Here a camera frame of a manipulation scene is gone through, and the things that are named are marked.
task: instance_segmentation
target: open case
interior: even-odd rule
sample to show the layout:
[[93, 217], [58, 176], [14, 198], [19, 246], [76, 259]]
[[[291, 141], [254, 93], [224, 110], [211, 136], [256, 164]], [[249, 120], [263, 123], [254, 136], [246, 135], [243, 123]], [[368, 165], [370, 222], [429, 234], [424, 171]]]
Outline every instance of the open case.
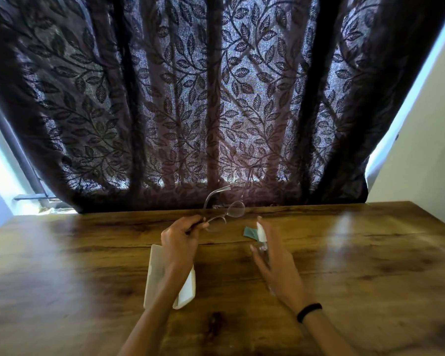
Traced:
[[[156, 296], [156, 288], [158, 283], [165, 275], [165, 267], [163, 266], [163, 247], [160, 245], [152, 245], [150, 250], [150, 261], [148, 262], [147, 285], [145, 286], [145, 298], [143, 307], [147, 309], [154, 301]], [[177, 299], [173, 303], [173, 308], [178, 310], [195, 298], [196, 294], [196, 276], [195, 268], [192, 267], [186, 282], [178, 294]]]

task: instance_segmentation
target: finger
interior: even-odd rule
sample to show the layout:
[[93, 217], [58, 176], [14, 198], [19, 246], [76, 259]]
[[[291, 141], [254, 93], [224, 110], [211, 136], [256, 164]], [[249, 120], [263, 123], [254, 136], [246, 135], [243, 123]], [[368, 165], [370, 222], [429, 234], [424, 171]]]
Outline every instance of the finger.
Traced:
[[272, 224], [264, 220], [261, 216], [257, 216], [257, 222], [264, 228], [265, 236], [267, 238], [268, 245], [268, 257], [272, 261], [281, 257], [281, 252], [283, 250], [282, 240], [280, 239], [279, 233], [274, 229]]
[[257, 265], [259, 271], [261, 272], [262, 277], [264, 278], [265, 281], [267, 281], [267, 283], [270, 283], [270, 270], [268, 269], [266, 263], [259, 254], [259, 251], [252, 245], [250, 246], [250, 250], [252, 251], [252, 258], [254, 258], [254, 262]]
[[173, 222], [172, 226], [178, 228], [179, 230], [181, 230], [183, 232], [186, 232], [191, 228], [191, 226], [200, 222], [201, 220], [202, 220], [201, 215], [182, 217], [182, 218], [178, 219], [177, 221]]
[[201, 230], [208, 228], [208, 226], [209, 226], [209, 223], [207, 223], [207, 222], [199, 223], [198, 225], [196, 225], [195, 227], [193, 227], [191, 229], [189, 237], [199, 239], [199, 232]]

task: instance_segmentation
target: person's left hand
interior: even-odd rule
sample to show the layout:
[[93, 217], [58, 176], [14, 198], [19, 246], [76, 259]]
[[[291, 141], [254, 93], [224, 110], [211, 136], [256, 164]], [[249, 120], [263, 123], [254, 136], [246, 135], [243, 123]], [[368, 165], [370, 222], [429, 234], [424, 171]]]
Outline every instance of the person's left hand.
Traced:
[[181, 286], [193, 267], [199, 232], [209, 226], [206, 222], [195, 225], [200, 221], [200, 215], [182, 217], [162, 232], [165, 276]]

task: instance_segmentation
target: leaf-patterned curtain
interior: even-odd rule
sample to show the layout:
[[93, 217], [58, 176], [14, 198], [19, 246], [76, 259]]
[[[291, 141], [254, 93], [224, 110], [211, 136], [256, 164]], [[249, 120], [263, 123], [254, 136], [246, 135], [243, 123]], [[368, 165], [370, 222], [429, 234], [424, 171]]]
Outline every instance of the leaf-patterned curtain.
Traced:
[[228, 184], [221, 202], [362, 202], [444, 18], [445, 0], [0, 0], [0, 102], [81, 212]]

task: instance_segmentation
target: beige wall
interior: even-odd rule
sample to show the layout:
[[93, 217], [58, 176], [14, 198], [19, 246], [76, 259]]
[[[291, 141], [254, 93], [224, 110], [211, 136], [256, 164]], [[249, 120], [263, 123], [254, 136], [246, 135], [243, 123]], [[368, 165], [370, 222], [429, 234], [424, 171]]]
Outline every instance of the beige wall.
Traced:
[[368, 202], [400, 200], [445, 222], [445, 45], [368, 197]]

